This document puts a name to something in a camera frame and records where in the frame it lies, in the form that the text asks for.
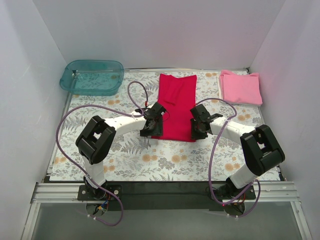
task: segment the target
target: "floral pattern mat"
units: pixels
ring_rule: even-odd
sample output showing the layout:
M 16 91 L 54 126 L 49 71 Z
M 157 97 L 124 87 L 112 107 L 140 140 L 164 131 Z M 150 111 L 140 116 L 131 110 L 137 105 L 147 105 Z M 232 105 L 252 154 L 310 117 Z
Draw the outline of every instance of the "floral pattern mat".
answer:
M 220 72 L 163 72 L 181 78 L 197 75 L 196 102 L 209 97 L 218 97 L 217 79 Z M 143 83 L 149 95 L 149 103 L 157 101 L 160 72 L 126 71 L 119 91 L 114 96 L 73 95 L 69 110 L 85 104 L 103 105 L 118 111 L 131 113 L 135 106 L 131 103 L 127 86 L 133 80 Z M 131 94 L 138 104 L 145 102 L 145 93 L 141 86 L 131 86 Z M 211 113 L 230 116 L 232 109 L 217 100 L 203 103 Z M 263 123 L 259 109 L 256 106 L 237 105 L 238 116 L 234 121 L 249 126 Z M 72 113 L 63 126 L 60 143 L 67 154 L 77 163 L 84 166 L 78 153 L 75 141 L 91 117 L 99 115 L 102 118 L 113 118 L 118 115 L 103 109 L 88 107 Z M 181 142 L 171 140 L 149 139 L 139 136 L 139 131 L 127 133 L 115 138 L 108 156 L 103 161 L 104 176 L 108 181 L 207 181 L 211 150 L 217 136 L 209 135 L 197 142 Z M 221 138 L 217 145 L 213 165 L 212 180 L 225 181 L 245 163 L 240 145 Z M 51 181 L 82 181 L 84 174 L 62 153 L 57 150 Z M 277 168 L 273 168 L 260 180 L 279 181 Z

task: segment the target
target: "teal plastic container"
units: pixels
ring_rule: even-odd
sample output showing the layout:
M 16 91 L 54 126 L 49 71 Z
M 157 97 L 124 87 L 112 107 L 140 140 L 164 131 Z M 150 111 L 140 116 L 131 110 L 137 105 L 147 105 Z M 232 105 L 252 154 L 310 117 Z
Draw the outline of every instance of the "teal plastic container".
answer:
M 124 79 L 124 66 L 111 60 L 76 60 L 64 69 L 60 86 L 75 95 L 112 96 Z

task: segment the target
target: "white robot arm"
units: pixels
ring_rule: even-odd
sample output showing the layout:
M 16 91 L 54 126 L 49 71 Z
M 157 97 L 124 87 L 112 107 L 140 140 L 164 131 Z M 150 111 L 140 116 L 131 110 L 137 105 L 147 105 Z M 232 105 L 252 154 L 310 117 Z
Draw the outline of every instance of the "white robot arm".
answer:
M 94 116 L 75 141 L 79 153 L 82 155 L 85 170 L 90 176 L 84 176 L 84 183 L 94 198 L 99 199 L 105 194 L 91 180 L 104 188 L 106 187 L 103 160 L 108 155 L 115 137 L 135 130 L 140 130 L 142 137 L 162 136 L 163 115 L 166 109 L 156 102 L 154 105 L 142 108 L 142 110 L 143 116 L 141 116 L 139 109 L 133 111 L 131 116 L 105 119 Z
M 204 139 L 209 134 L 218 135 L 222 126 L 228 121 L 221 114 L 210 115 L 199 104 L 192 108 L 191 135 L 193 139 Z M 235 196 L 246 185 L 285 160 L 275 135 L 267 125 L 258 127 L 229 121 L 222 132 L 222 137 L 242 145 L 245 164 L 226 179 L 226 185 L 218 188 L 221 196 Z

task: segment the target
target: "floral tablecloth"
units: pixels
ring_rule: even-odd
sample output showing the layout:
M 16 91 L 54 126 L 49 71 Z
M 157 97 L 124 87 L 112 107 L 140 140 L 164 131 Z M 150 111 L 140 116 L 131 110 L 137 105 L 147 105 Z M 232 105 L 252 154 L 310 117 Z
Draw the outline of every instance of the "floral tablecloth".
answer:
M 218 97 L 217 79 L 219 72 L 164 72 L 175 77 L 197 75 L 196 101 L 204 98 Z M 85 96 L 73 95 L 69 110 L 85 104 L 103 105 L 118 111 L 131 113 L 136 107 L 131 103 L 127 86 L 133 80 L 138 80 L 146 86 L 149 103 L 157 101 L 160 72 L 131 72 L 124 74 L 119 92 L 114 96 Z M 138 84 L 131 86 L 133 98 L 143 106 L 145 102 L 144 90 Z M 210 114 L 220 113 L 230 116 L 232 109 L 217 100 L 203 103 Z M 259 109 L 255 106 L 237 105 L 238 116 L 234 121 L 249 126 L 263 123 Z M 102 118 L 117 117 L 116 113 L 103 109 L 88 107 L 75 111 L 66 119 L 61 133 L 61 146 L 77 163 L 84 166 L 82 157 L 78 153 L 75 141 L 91 117 L 99 115 Z M 171 140 L 149 139 L 139 136 L 139 131 L 127 133 L 117 137 L 110 152 L 103 161 L 105 178 L 108 181 L 207 181 L 208 166 L 213 143 L 217 136 L 209 135 L 197 142 L 181 142 Z M 214 155 L 212 165 L 212 180 L 225 181 L 245 163 L 240 145 L 221 138 Z M 56 152 L 51 181 L 82 181 L 84 174 L 62 153 Z M 271 169 L 259 178 L 266 181 L 280 180 L 276 168 Z

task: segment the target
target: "white wall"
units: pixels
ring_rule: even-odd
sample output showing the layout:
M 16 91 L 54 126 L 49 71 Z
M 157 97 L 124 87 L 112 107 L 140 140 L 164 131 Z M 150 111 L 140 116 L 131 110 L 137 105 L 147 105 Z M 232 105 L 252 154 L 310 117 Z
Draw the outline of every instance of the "white wall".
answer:
M 313 239 L 320 239 L 320 1 L 287 0 L 254 59 L 262 113 L 286 155 Z
M 250 66 L 285 0 L 33 0 L 64 59 Z
M 0 0 L 0 239 L 20 239 L 46 173 L 66 62 L 32 0 Z

